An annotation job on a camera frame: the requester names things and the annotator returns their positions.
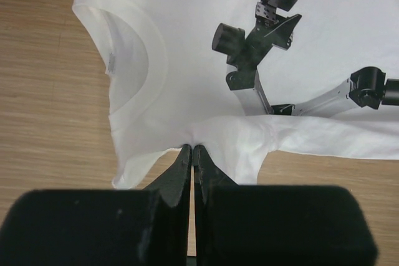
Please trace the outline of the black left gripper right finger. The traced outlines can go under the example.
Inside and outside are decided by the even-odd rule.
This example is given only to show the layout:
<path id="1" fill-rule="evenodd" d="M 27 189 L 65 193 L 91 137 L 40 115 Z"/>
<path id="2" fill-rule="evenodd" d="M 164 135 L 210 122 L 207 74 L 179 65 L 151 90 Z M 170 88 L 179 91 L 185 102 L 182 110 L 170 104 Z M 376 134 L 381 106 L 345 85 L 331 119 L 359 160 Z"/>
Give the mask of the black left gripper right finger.
<path id="1" fill-rule="evenodd" d="M 239 185 L 193 150 L 198 265 L 375 265 L 378 248 L 345 188 Z"/>

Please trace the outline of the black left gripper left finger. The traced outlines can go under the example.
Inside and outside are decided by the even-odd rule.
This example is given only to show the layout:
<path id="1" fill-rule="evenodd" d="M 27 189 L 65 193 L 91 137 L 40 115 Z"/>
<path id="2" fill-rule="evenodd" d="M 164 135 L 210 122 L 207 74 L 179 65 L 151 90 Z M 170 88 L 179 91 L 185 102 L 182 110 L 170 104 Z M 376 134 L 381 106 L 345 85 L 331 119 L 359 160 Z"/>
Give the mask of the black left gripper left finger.
<path id="1" fill-rule="evenodd" d="M 2 265 L 185 265 L 191 148 L 146 188 L 23 194 L 1 226 Z"/>

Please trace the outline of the white printed t-shirt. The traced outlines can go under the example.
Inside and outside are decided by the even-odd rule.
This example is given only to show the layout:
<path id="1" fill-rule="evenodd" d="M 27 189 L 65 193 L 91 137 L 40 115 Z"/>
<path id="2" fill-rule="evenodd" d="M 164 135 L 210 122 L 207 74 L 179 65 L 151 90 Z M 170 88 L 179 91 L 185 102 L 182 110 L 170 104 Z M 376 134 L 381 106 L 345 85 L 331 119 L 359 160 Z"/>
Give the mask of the white printed t-shirt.
<path id="1" fill-rule="evenodd" d="M 234 181 L 254 184 L 275 150 L 357 159 L 398 158 L 398 108 L 354 106 L 330 118 L 245 113 L 226 83 L 233 67 L 214 46 L 224 25 L 254 30 L 261 0 L 74 0 L 73 12 L 110 77 L 114 187 L 135 187 L 157 159 L 204 145 Z M 335 88 L 362 67 L 398 77 L 398 0 L 298 0 L 296 28 L 256 65 L 272 105 Z"/>

